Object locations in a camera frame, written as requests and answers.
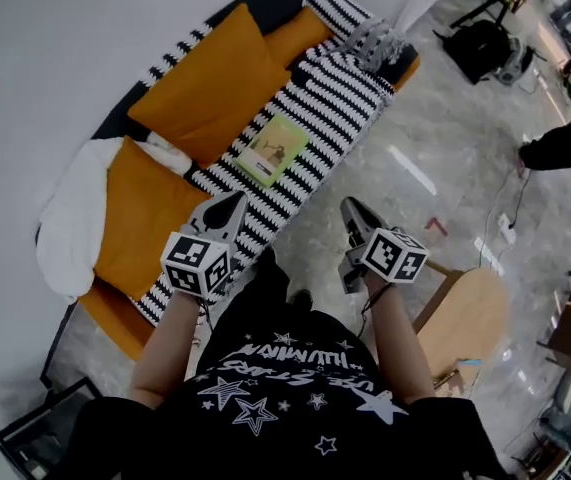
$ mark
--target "white cloth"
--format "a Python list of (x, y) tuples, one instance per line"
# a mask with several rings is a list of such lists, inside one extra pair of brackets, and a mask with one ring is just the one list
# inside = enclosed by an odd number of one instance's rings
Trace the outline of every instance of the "white cloth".
[[(191, 159), (162, 137), (136, 144), (154, 160), (183, 176)], [(107, 169), (123, 145), (123, 137), (90, 140), (63, 176), (40, 218), (36, 258), (45, 281), (69, 301), (84, 295), (94, 282), (105, 228)]]

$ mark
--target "power strip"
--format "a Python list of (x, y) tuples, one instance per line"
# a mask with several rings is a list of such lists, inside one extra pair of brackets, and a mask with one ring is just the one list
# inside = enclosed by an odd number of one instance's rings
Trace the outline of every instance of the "power strip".
[(501, 230), (501, 235), (509, 245), (516, 243), (516, 231), (510, 229), (512, 222), (509, 220), (507, 214), (502, 213), (498, 218), (498, 227)]

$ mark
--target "black bag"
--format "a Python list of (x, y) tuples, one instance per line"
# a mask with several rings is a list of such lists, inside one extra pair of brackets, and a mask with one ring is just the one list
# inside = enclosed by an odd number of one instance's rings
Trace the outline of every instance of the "black bag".
[(505, 65), (511, 54), (509, 35), (489, 20), (461, 26), (451, 37), (438, 35), (443, 48), (473, 84)]

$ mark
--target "round wooden table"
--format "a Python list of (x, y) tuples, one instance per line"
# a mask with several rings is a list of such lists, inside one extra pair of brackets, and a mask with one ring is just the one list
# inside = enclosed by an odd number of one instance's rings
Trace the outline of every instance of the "round wooden table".
[(418, 339), (434, 378), (458, 368), (469, 387), (479, 367), (457, 363), (462, 359), (480, 359), (484, 363), (491, 357), (507, 331), (509, 297), (501, 279), (490, 269), (458, 275), (418, 332)]

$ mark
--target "shoe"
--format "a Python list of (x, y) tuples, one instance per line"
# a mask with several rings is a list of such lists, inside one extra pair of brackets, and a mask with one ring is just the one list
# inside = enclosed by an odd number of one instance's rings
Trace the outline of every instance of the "shoe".
[(314, 305), (312, 292), (309, 290), (298, 290), (290, 300), (290, 304), (298, 311), (311, 311)]

